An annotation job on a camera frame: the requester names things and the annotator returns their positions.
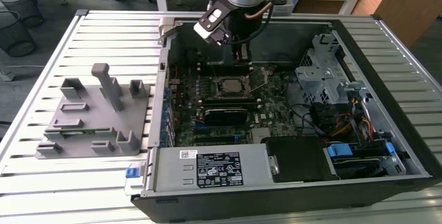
open computer tower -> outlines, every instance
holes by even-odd
[[[195,21],[176,19],[163,44],[143,190],[131,198],[155,222],[363,207],[441,182],[339,20],[272,20],[250,62],[206,44]]]

wire mesh trash can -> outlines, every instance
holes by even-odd
[[[0,11],[0,48],[11,57],[28,55],[36,44],[16,12]]]
[[[21,23],[25,27],[39,26],[44,18],[41,16],[36,0],[0,0],[9,11],[20,14]]]

power supply label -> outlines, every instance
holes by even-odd
[[[199,188],[243,185],[239,153],[198,154],[196,178]]]

slotted metal surface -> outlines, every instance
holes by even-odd
[[[89,76],[93,63],[108,63],[119,83],[131,79],[155,87],[160,46],[160,17],[199,17],[200,13],[91,11],[75,17],[48,66],[0,143],[0,223],[151,223],[124,195],[124,169],[146,159],[134,157],[37,160],[35,148],[57,106],[63,79]],[[299,19],[335,16],[296,15]],[[442,160],[441,92],[421,65],[387,30],[370,17],[340,16],[369,61],[383,79],[439,161]],[[357,79],[355,68],[346,59]],[[154,96],[150,98],[154,107]],[[147,111],[143,150],[147,149]],[[405,223],[441,222],[442,188],[397,195],[371,207],[228,219],[235,223]],[[223,220],[203,223],[222,223]]]

3d printed holder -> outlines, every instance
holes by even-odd
[[[36,148],[36,158],[134,156],[142,147],[150,86],[142,80],[119,85],[108,64],[93,64],[99,85],[64,80],[61,98]]]

